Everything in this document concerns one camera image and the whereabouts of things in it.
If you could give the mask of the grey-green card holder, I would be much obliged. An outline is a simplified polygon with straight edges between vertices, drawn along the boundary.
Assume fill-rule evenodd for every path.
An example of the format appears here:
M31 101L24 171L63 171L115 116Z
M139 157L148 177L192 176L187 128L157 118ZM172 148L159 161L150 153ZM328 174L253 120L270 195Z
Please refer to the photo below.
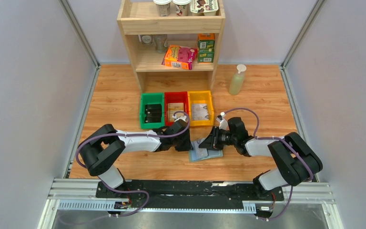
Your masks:
M202 143L204 140L205 138L202 138L191 142L193 149L189 151L190 162L197 162L224 156L222 150L200 148L199 144Z

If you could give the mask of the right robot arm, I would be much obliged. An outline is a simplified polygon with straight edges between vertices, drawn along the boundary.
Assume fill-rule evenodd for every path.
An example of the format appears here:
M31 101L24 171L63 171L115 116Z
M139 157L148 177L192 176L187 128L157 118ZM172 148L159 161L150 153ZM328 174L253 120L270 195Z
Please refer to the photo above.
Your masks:
M296 132L283 137L251 136L239 117L230 118L227 126L227 130L214 126L199 143L199 148L223 150L225 146L234 146L240 155L246 157L271 157L276 168L253 179L253 194L257 199L266 199L277 187L297 186L312 180L323 169L320 158Z

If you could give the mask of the black cards in green bin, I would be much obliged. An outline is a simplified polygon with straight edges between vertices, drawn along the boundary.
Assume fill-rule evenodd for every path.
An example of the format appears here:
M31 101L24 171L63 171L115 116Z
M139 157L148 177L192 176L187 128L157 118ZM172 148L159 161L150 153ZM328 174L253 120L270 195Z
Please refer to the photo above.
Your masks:
M145 123L160 123L163 112L161 104L146 104L144 107L144 122Z

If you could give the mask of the red plastic bin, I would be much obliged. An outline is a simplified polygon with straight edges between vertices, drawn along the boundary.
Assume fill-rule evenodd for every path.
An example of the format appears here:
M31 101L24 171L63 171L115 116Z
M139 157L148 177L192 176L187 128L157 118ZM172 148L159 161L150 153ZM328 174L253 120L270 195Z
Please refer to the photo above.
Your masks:
M165 108L165 125L170 126L175 121L174 113L183 111L189 114L189 102L187 92L165 92L164 93Z

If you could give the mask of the yellow plastic bin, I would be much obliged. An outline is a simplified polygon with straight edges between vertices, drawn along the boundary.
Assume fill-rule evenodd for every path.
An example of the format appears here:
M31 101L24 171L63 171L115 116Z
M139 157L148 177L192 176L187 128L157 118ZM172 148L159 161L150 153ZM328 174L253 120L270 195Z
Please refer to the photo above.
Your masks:
M211 91L188 91L191 126L213 126L214 107Z

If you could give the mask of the green plastic bin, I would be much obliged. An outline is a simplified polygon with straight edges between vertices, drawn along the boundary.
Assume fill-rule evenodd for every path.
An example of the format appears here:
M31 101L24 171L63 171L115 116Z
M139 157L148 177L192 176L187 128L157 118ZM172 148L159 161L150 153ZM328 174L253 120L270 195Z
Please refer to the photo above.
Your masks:
M141 94L139 116L141 129L164 126L164 93Z

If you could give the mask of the green soap bottle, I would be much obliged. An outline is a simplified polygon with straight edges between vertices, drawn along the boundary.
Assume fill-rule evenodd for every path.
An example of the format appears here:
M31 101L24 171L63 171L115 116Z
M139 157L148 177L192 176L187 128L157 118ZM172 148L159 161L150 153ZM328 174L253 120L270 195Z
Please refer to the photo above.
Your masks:
M242 85L244 83L246 69L247 67L244 64L237 65L236 72L232 76L231 83L229 86L228 90L229 94L231 95L239 94Z

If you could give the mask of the orange pink snack box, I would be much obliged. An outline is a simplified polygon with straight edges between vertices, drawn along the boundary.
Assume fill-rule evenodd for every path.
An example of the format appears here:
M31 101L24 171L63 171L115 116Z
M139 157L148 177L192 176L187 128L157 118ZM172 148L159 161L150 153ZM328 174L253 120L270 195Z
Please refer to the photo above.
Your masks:
M166 67L192 70L197 49L179 45L170 45L163 58L162 65Z

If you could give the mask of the wooden shelf unit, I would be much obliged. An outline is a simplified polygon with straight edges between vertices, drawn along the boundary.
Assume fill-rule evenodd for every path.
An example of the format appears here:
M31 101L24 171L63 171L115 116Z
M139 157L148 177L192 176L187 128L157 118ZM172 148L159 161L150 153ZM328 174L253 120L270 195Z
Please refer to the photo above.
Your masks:
M202 72L200 86L213 89L225 20L221 0L123 0L117 23L139 90L161 72L189 87Z

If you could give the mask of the green orange carton box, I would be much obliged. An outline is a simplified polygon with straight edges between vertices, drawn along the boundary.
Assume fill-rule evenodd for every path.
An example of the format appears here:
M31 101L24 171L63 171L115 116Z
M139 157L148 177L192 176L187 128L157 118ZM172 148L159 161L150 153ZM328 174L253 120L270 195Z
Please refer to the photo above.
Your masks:
M199 33L197 36L198 47L198 63L213 63L214 62L214 33Z

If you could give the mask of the glass jar on shelf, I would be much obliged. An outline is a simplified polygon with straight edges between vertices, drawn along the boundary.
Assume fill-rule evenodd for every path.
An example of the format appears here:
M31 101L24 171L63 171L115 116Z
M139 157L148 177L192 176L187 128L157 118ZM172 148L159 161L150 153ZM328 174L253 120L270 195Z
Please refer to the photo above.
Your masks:
M153 35L151 34L140 34L139 40L145 47L151 47L153 45Z

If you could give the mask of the yogurt cup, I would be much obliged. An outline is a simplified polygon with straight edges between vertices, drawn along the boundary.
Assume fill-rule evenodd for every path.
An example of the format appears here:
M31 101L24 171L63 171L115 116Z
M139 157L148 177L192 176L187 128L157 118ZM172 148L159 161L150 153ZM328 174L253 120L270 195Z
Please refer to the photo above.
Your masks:
M160 17L167 17L170 15L171 0L153 0L153 2L156 5Z
M191 0L172 0L176 7L176 15L188 16Z

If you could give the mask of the chocolate pudding pack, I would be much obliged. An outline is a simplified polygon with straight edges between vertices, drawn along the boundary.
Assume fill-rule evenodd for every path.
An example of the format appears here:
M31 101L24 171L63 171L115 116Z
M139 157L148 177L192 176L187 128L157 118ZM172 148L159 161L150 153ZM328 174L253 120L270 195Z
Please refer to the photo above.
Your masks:
M217 0L192 0L190 2L190 11L194 16L216 16L218 10Z

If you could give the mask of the left yogurt cup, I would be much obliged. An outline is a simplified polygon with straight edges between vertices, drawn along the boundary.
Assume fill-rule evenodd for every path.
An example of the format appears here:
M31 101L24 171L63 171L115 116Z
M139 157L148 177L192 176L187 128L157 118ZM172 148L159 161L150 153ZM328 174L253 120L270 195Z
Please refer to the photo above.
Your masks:
M170 15L171 0L153 0L153 2L156 5L160 17L167 17Z

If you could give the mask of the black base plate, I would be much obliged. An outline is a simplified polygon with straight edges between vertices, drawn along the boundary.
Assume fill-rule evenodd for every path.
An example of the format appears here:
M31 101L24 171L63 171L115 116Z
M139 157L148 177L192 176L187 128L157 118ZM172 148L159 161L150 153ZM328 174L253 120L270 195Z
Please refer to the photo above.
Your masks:
M133 190L133 194L115 193L98 183L97 198L127 198L133 207L145 203L146 195L137 190L149 193L146 208L177 209L240 209L243 201L283 201L283 191L275 188L259 192L251 182L222 181L184 181L184 180L130 180L124 182L119 190Z

